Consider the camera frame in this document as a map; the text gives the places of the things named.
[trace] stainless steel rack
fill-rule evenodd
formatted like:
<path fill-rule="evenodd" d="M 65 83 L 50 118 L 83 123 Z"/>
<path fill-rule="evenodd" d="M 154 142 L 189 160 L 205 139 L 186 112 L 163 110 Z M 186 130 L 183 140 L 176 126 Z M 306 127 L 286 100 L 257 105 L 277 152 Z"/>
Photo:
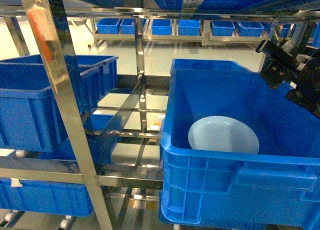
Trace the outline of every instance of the stainless steel rack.
<path fill-rule="evenodd" d="M 155 142 L 150 141 L 150 139 L 160 138 L 158 132 L 147 131 L 146 114 L 147 112 L 163 112 L 163 110 L 159 109 L 147 109 L 146 93 L 160 95 L 164 92 L 168 93 L 170 78 L 145 75 L 144 41 L 164 39 L 148 34 L 144 35 L 142 19 L 202 19 L 204 20 L 204 27 L 201 31 L 202 36 L 196 37 L 194 41 L 202 42 L 203 45 L 208 45 L 209 41 L 228 42 L 230 40 L 225 37 L 212 39 L 209 26 L 210 20 L 213 19 L 261 21 L 278 24 L 297 23 L 297 28 L 291 41 L 297 46 L 299 53 L 303 52 L 308 43 L 315 22 L 320 21 L 320 12 L 314 11 L 320 9 L 320 0 L 314 0 L 306 4 L 301 3 L 298 8 L 288 7 L 277 11 L 270 11 L 269 9 L 271 6 L 283 6 L 283 3 L 292 3 L 295 0 L 279 0 L 264 6 L 238 11 L 199 10 L 198 7 L 203 0 L 183 0 L 182 10 L 147 9 L 144 8 L 143 0 L 136 0 L 133 7 L 120 8 L 101 8 L 98 6 L 65 8 L 63 0 L 21 1 L 23 7 L 19 5 L 0 6 L 0 16 L 5 17 L 14 43 L 22 56 L 28 55 L 29 51 L 15 16 L 27 15 L 77 161 L 76 163 L 66 163 L 59 160 L 0 157 L 0 177 L 85 184 L 99 225 L 103 230 L 121 228 L 133 188 L 140 189 L 140 194 L 146 195 L 146 189 L 161 190 L 163 185 L 163 170 L 159 167 L 141 166 L 141 157 L 145 145 Z M 129 119 L 132 112 L 139 112 L 141 129 L 140 131 L 117 132 L 111 129 L 109 127 L 111 124 L 109 124 L 102 133 L 106 135 L 121 135 L 124 137 L 122 141 L 125 143 L 140 143 L 141 147 L 134 166 L 119 164 L 98 166 L 93 163 L 83 127 L 84 120 L 89 117 L 89 108 L 88 103 L 82 97 L 84 91 L 80 72 L 77 70 L 78 64 L 75 58 L 75 49 L 68 27 L 67 16 L 135 19 L 134 40 L 137 76 L 118 76 L 118 88 L 132 88 L 133 90 L 123 105 L 120 108 L 113 108 L 113 110 L 117 110 L 116 115 L 121 116 L 124 123 Z M 273 42 L 276 43 L 281 40 L 279 37 L 281 30 L 281 25 L 277 25 L 274 28 L 271 38 Z M 184 39 L 187 40 L 187 37 L 177 38 L 176 40 L 183 41 Z M 261 67 L 267 61 L 267 59 L 264 59 Z M 79 105 L 87 107 L 80 112 Z M 127 188 L 125 195 L 120 196 L 124 200 L 119 217 L 115 216 L 110 200 L 113 195 L 110 194 L 109 187 Z M 146 196 L 142 201 L 144 200 L 152 201 L 155 199 Z"/>
<path fill-rule="evenodd" d="M 208 46 L 216 42 L 224 43 L 261 43 L 262 40 L 268 39 L 268 34 L 264 32 L 261 37 L 252 36 L 239 36 L 236 32 L 234 36 L 213 36 L 212 30 L 210 28 L 210 21 L 204 20 L 203 26 L 201 26 L 198 36 L 188 36 L 178 34 L 178 23 L 176 20 L 172 20 L 172 30 L 171 35 L 154 35 L 152 34 L 152 21 L 149 19 L 146 22 L 143 29 L 143 40 L 145 42 L 149 41 L 179 41 L 179 42 L 189 42 L 189 43 L 201 43 L 201 45 Z M 134 34 L 101 34 L 94 28 L 93 29 L 93 39 L 96 46 L 101 45 L 104 41 L 134 41 Z"/>

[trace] empty blue crate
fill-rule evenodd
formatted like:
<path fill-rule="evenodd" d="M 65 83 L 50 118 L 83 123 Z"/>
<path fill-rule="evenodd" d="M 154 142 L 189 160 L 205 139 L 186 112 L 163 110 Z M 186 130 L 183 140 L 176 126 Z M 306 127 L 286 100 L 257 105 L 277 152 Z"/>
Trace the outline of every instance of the empty blue crate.
<path fill-rule="evenodd" d="M 248 229 L 320 227 L 320 119 L 232 61 L 175 59 L 160 140 L 163 216 L 173 223 Z M 258 154 L 191 149 L 188 132 L 208 116 L 237 119 Z"/>
<path fill-rule="evenodd" d="M 0 209 L 87 217 L 93 211 L 87 188 L 82 184 L 0 178 Z"/>
<path fill-rule="evenodd" d="M 265 27 L 256 21 L 239 21 L 236 28 L 242 37 L 260 37 L 265 30 Z"/>
<path fill-rule="evenodd" d="M 152 22 L 153 35 L 171 35 L 171 28 L 170 19 L 154 19 Z"/>
<path fill-rule="evenodd" d="M 98 67 L 79 67 L 92 110 L 100 99 Z M 0 148 L 54 152 L 67 139 L 42 64 L 0 64 Z"/>
<path fill-rule="evenodd" d="M 144 27 L 146 20 L 142 20 L 142 26 Z M 124 19 L 120 24 L 122 34 L 135 34 L 135 20 L 134 19 Z"/>
<path fill-rule="evenodd" d="M 98 34 L 118 34 L 121 19 L 118 18 L 104 18 L 96 24 Z"/>
<path fill-rule="evenodd" d="M 178 20 L 179 35 L 198 36 L 200 20 Z"/>
<path fill-rule="evenodd" d="M 117 76 L 117 56 L 106 55 L 77 55 L 76 61 L 80 69 L 90 69 L 93 67 L 99 68 L 99 75 L 96 79 L 93 79 L 96 83 L 98 81 L 100 99 L 106 96 L 112 89 L 118 85 Z M 28 65 L 42 65 L 42 59 L 39 54 L 21 56 L 16 58 L 10 58 L 0 61 L 0 67 L 2 63 L 11 64 L 28 64 Z"/>
<path fill-rule="evenodd" d="M 236 29 L 232 21 L 211 21 L 213 36 L 232 36 Z"/>

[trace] crate handle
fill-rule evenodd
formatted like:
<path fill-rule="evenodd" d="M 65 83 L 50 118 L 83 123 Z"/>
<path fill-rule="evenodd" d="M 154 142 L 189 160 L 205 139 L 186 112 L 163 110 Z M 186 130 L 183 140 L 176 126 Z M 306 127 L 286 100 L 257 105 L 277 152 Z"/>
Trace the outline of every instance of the crate handle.
<path fill-rule="evenodd" d="M 312 192 L 317 176 L 312 171 L 240 168 L 234 176 L 235 186 Z"/>

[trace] floor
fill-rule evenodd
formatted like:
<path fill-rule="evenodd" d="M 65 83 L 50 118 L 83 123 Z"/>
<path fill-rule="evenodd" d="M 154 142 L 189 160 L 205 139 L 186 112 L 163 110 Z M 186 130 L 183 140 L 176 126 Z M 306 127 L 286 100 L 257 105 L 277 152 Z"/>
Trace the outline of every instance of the floor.
<path fill-rule="evenodd" d="M 30 25 L 25 17 L 19 18 L 20 27 L 31 54 L 38 54 L 38 48 L 33 37 Z M 95 48 L 93 37 L 87 28 L 82 25 L 70 27 L 73 44 L 76 54 L 86 55 L 117 55 L 117 71 L 119 74 L 134 75 L 137 72 L 135 45 L 133 42 L 114 41 L 105 42 L 99 48 Z M 18 52 L 11 39 L 7 26 L 3 20 L 0 21 L 0 34 L 2 44 L 0 45 L 0 60 L 18 57 Z M 190 44 L 181 42 L 148 42 L 145 45 L 145 72 L 147 75 L 169 76 L 172 59 L 209 59 L 209 60 L 231 60 L 236 61 L 246 68 L 256 72 L 259 69 L 262 54 L 255 53 L 256 45 L 254 44 L 223 44 L 217 43 L 214 46 L 201 47 L 200 44 Z M 126 94 L 109 94 L 99 104 L 100 106 L 119 107 L 126 99 Z M 166 109 L 167 96 L 146 96 L 147 108 L 149 109 Z M 148 128 L 161 123 L 163 114 L 148 113 Z M 128 121 L 126 128 L 139 129 L 139 113 L 134 112 Z M 118 144 L 112 154 L 112 160 L 115 163 L 132 164 L 138 154 L 138 145 Z M 1 155 L 8 154 L 7 150 L 1 150 Z M 146 146 L 142 164 L 159 165 L 159 147 Z M 119 211 L 121 200 L 112 200 L 116 212 Z M 144 211 L 142 221 L 137 218 L 139 211 L 128 207 L 124 219 L 123 230 L 143 229 L 143 230 L 169 230 L 171 225 L 161 223 L 158 219 L 158 204 L 147 207 Z M 9 210 L 0 211 L 0 219 L 3 219 Z M 42 214 L 42 213 L 25 213 L 20 221 L 15 225 L 16 228 L 30 230 L 56 230 L 63 219 L 60 215 Z M 77 218 L 72 230 L 99 230 L 96 216 L 92 214 L 86 218 Z"/>

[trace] white bowl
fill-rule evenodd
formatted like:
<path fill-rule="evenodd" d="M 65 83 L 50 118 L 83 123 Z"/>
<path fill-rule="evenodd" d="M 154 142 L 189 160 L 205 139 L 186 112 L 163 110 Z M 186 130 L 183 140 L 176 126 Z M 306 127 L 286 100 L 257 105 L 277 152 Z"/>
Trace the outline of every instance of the white bowl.
<path fill-rule="evenodd" d="M 243 122 L 226 116 L 208 116 L 196 121 L 188 133 L 192 149 L 257 154 L 259 140 Z"/>

